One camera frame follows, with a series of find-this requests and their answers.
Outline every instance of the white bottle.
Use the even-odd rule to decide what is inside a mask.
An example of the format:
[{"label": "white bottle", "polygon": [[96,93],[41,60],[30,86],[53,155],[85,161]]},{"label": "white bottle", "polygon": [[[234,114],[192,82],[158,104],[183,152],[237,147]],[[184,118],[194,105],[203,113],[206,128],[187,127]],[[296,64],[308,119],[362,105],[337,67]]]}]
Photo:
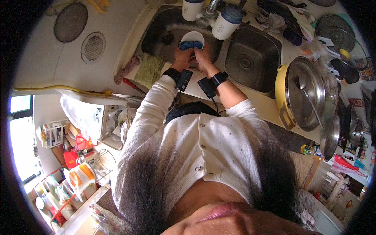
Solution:
[{"label": "white bottle", "polygon": [[204,0],[183,0],[183,18],[188,21],[196,21],[196,16],[201,13],[203,6]]},{"label": "white bottle", "polygon": [[228,39],[243,19],[242,13],[234,6],[225,7],[212,29],[213,36],[219,40]]}]

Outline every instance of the blue lid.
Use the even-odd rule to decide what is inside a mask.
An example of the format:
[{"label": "blue lid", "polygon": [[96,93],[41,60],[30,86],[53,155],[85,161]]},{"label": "blue lid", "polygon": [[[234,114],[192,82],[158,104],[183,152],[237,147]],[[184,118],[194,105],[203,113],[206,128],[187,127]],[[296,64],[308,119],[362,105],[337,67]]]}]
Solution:
[{"label": "blue lid", "polygon": [[234,6],[227,6],[221,11],[221,16],[232,24],[240,24],[243,20],[241,11]]},{"label": "blue lid", "polygon": [[184,0],[184,1],[189,2],[189,3],[202,3],[205,0]]}]

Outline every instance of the woman's left hand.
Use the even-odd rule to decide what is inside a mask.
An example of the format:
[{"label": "woman's left hand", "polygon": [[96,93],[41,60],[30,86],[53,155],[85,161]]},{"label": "woman's left hand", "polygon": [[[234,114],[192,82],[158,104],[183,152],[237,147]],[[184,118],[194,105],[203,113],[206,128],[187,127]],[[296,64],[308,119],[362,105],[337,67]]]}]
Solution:
[{"label": "woman's left hand", "polygon": [[174,68],[180,73],[183,71],[183,69],[188,69],[192,61],[192,53],[193,48],[189,48],[187,50],[182,51],[177,47],[175,49],[174,63],[171,65],[170,68]]}]

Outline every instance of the white bowl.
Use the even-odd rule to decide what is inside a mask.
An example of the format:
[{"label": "white bowl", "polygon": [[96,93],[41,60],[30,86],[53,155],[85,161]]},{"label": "white bowl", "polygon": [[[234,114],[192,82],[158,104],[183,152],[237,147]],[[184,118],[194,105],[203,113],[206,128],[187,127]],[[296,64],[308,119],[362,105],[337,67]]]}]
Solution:
[{"label": "white bowl", "polygon": [[184,41],[199,41],[200,43],[202,43],[202,48],[204,48],[205,46],[204,36],[202,36],[202,34],[197,31],[191,31],[191,32],[186,33],[180,40],[180,42],[184,42]]}]

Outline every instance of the woman's lips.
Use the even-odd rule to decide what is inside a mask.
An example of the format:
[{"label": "woman's lips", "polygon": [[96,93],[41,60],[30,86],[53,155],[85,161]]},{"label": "woman's lips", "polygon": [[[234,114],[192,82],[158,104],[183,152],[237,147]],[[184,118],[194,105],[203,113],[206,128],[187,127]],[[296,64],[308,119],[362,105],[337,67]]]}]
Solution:
[{"label": "woman's lips", "polygon": [[243,211],[245,209],[248,209],[248,205],[241,202],[227,202],[224,204],[219,204],[211,209],[210,212],[199,221],[199,223],[205,220],[225,217],[234,214],[235,212]]}]

